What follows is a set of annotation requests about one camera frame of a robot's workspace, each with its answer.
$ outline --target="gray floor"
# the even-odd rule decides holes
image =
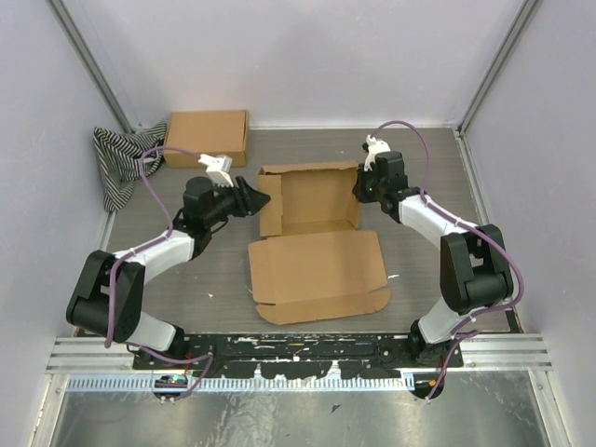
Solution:
[[[459,151],[449,129],[424,129],[433,155],[428,192],[460,217],[477,221]],[[365,130],[256,130],[249,137],[249,165],[234,169],[256,187],[264,164],[363,160]],[[407,129],[387,129],[381,138],[401,151],[410,185],[423,178],[425,153]],[[163,167],[150,181],[173,214],[182,205],[185,182],[199,169]],[[142,184],[115,219],[109,250],[136,246],[162,232],[167,223]],[[143,310],[187,332],[407,332],[439,299],[439,254],[413,230],[394,223],[377,204],[365,205],[360,228],[375,230],[381,241],[391,300],[382,311],[336,320],[275,326],[261,319],[251,297],[247,246],[259,238],[258,218],[232,219],[207,250],[191,263],[155,278],[145,288]],[[506,331],[505,316],[483,316],[476,327]]]
[[[118,420],[113,424],[102,421]],[[454,372],[430,405],[409,392],[72,393],[52,446],[549,445],[527,372]]]

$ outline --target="metal corner post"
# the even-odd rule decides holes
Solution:
[[[129,123],[122,106],[118,102],[118,98],[114,94],[114,91],[103,75],[100,65],[93,57],[93,54],[91,54],[91,51],[83,35],[80,33],[75,21],[68,12],[68,9],[62,0],[46,0],[46,3],[54,13],[54,16],[56,17],[56,20],[60,24],[61,28],[64,30],[64,34],[73,45],[74,51],[78,55],[79,59],[83,62],[83,65],[85,65],[89,77],[102,95],[102,98],[105,100],[110,112],[112,112],[114,115],[118,125],[124,132],[132,133],[132,125]]]
[[[527,28],[528,24],[531,21],[531,18],[534,16],[538,6],[542,3],[542,0],[524,0],[523,5],[521,5],[520,10],[518,11],[515,20],[511,24],[501,47],[496,52],[496,56],[494,57],[493,63],[489,68],[488,72],[486,72],[485,77],[482,79],[482,82],[478,89],[476,90],[476,94],[474,95],[474,99],[472,103],[468,107],[466,113],[464,114],[464,118],[462,122],[457,127],[457,131],[465,135],[467,130],[469,129],[474,116],[480,109],[484,99],[488,95],[491,87],[493,86],[495,80],[503,70],[509,56],[513,52],[516,44],[520,40],[520,37],[523,31]]]

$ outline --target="cardboard box flap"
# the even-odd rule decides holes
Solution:
[[[325,170],[325,169],[353,169],[358,167],[358,161],[330,161],[326,163],[296,163],[293,165],[267,165],[261,167],[260,174],[283,174],[296,170]]]
[[[341,303],[387,284],[373,231],[274,237],[250,244],[249,257],[253,298],[260,305],[301,303],[305,298]],[[357,305],[358,300],[352,300],[360,307],[358,313],[366,313],[367,300],[361,301]]]
[[[276,236],[282,231],[283,199],[281,176],[259,175],[259,191],[271,196],[271,200],[260,211],[261,236]]]
[[[286,305],[257,305],[257,312],[262,318],[275,324],[351,317],[378,312],[387,305],[390,296],[389,289],[382,289]]]

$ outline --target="striped cloth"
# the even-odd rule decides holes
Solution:
[[[160,146],[166,137],[167,125],[159,123],[134,134],[120,134],[95,128],[93,142],[103,184],[103,207],[108,211],[121,210],[129,202],[134,183],[140,179],[138,159],[152,147]],[[145,159],[145,175],[153,174],[161,165],[163,154]]]

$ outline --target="cardboard lid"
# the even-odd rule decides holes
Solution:
[[[271,200],[259,215],[261,236],[355,230],[357,168],[356,161],[263,166],[259,190]]]
[[[367,314],[389,300],[373,231],[274,237],[250,244],[249,258],[257,310],[272,323]]]

